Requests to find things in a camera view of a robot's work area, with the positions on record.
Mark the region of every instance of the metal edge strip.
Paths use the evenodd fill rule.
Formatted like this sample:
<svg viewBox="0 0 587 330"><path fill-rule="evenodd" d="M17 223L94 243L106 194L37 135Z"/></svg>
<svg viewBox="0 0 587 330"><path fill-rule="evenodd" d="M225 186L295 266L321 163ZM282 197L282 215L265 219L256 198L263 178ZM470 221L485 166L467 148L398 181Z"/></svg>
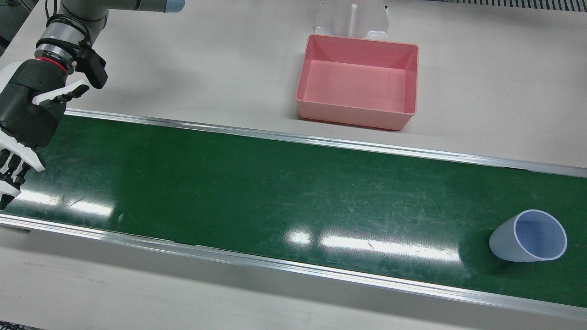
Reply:
<svg viewBox="0 0 587 330"><path fill-rule="evenodd" d="M511 160L497 157L476 156L472 154L453 153L449 151L437 151L412 147L393 146L389 144L378 144L368 142L357 142L351 140L331 139L327 137L307 136L293 133L279 133L264 130L245 129L238 127L211 125L184 122L180 120L159 119L153 117L123 115L117 113L105 113L91 110L68 109L66 115L76 117L87 117L95 119L113 120L116 122L127 122L147 124L153 126L175 127L179 129L199 130L204 132L224 133L238 136L257 137L268 140L284 142L296 142L313 144L318 146L338 147L344 149L373 151L378 153L396 154L401 156L419 157L425 159L454 161L458 163L486 165L493 167L508 167L512 169L529 170L540 173L561 174L565 176L587 177L587 169L582 167L571 167L555 164L536 163L533 161Z"/></svg>
<svg viewBox="0 0 587 330"><path fill-rule="evenodd" d="M288 271L314 277L329 278L355 284L369 285L371 287L389 289L392 291L417 294L426 297L449 299L453 301L467 302L489 307L508 308L534 314L587 321L587 308L556 304L552 302L453 288L444 285L403 280L400 278L372 275L356 271L340 270L337 268L260 257L256 255L203 247L200 245L186 245L168 240L120 234L111 231L59 224L50 221L35 220L7 214L0 214L0 224L25 230L42 230L52 233L89 238L117 245L164 252L174 255L182 255L186 257L222 262L232 265Z"/></svg>

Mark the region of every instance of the plastic cup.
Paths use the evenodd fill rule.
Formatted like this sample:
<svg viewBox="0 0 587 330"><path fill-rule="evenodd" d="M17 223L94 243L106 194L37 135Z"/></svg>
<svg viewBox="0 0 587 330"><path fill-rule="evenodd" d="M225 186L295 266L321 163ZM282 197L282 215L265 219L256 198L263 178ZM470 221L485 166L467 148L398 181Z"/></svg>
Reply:
<svg viewBox="0 0 587 330"><path fill-rule="evenodd" d="M489 239L491 251L507 261L555 260L566 251L566 233L552 215L526 210L499 226Z"/></svg>

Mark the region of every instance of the scratch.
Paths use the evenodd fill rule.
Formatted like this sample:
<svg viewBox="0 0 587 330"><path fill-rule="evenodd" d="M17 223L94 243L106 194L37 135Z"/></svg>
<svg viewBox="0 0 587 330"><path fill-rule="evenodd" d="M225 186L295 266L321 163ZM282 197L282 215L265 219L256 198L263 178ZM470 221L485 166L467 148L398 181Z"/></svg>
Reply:
<svg viewBox="0 0 587 330"><path fill-rule="evenodd" d="M85 197L82 197L82 198L80 198L80 199L76 200L75 202L73 202L73 203L69 204L69 205L68 205L68 207L71 207L71 206L73 206L75 203L81 202L81 201L83 201L84 199L86 199L86 198L85 198Z"/></svg>

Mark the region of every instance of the cable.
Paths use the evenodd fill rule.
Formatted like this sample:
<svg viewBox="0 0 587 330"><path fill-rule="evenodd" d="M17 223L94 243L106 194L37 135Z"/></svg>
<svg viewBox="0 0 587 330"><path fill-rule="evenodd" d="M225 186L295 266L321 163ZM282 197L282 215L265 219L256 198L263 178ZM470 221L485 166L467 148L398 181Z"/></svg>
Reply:
<svg viewBox="0 0 587 330"><path fill-rule="evenodd" d="M29 11L29 12L32 12L32 11L33 11L33 9L32 9L31 7L29 7L29 5L27 5L27 4L26 4L26 2L24 2L23 0L20 0L20 3L21 3L23 6L25 6L25 7L28 9L28 11Z"/></svg>

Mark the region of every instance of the cup rim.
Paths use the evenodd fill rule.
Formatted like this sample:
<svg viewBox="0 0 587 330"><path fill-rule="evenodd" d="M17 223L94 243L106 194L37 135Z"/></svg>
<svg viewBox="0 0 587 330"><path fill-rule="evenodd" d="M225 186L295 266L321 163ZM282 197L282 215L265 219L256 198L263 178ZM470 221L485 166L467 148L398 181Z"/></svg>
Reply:
<svg viewBox="0 0 587 330"><path fill-rule="evenodd" d="M520 218L522 215L524 215L524 214L526 214L526 213L530 213L530 212L538 212L538 213L542 213L542 214L545 214L545 215L547 215L547 216L548 216L548 217L549 217L551 220L554 220L554 222L555 222L555 223L558 225L559 229L561 230L561 232L562 232L562 236L563 236L563 237L564 237L564 239L565 239L565 247L564 247L564 248L562 249L562 251L561 251L559 254L557 254L556 256L554 256L554 257L551 257L551 258L542 258L542 257L539 257L539 256L537 256L537 255L535 255L535 254L531 253L530 251L526 250L526 248L525 248L525 247L522 245L522 243L519 241L519 239L518 239L518 232L517 232L517 224L518 224L518 219L519 219L519 218ZM524 250L524 252L526 252L527 254L531 255L532 257L534 257L534 258L536 258L536 259L538 259L538 260L540 260L540 261L550 261L550 260L555 260L555 259L558 259L558 258L560 258L560 257L561 257L561 256L562 256L562 255L563 255L565 252L566 252L566 248L567 248L567 246L568 246L568 239L567 239L567 237L566 237L566 231L565 231L564 227L562 226L562 224L561 224L561 223L560 223L560 222L559 222L559 221L558 221L558 220L557 220L557 219L556 219L554 216L552 216L552 214L550 214L550 213L547 213L547 212L544 212L544 211L542 211L542 210L534 210L534 209L531 209L531 210L525 210L525 211L523 211L523 212L519 213L518 215L516 215L516 218L515 218L515 220L514 220L514 237L515 237L515 240L516 240L516 242L518 242L518 245L519 245L519 247L521 247L521 248L522 248L522 250Z"/></svg>

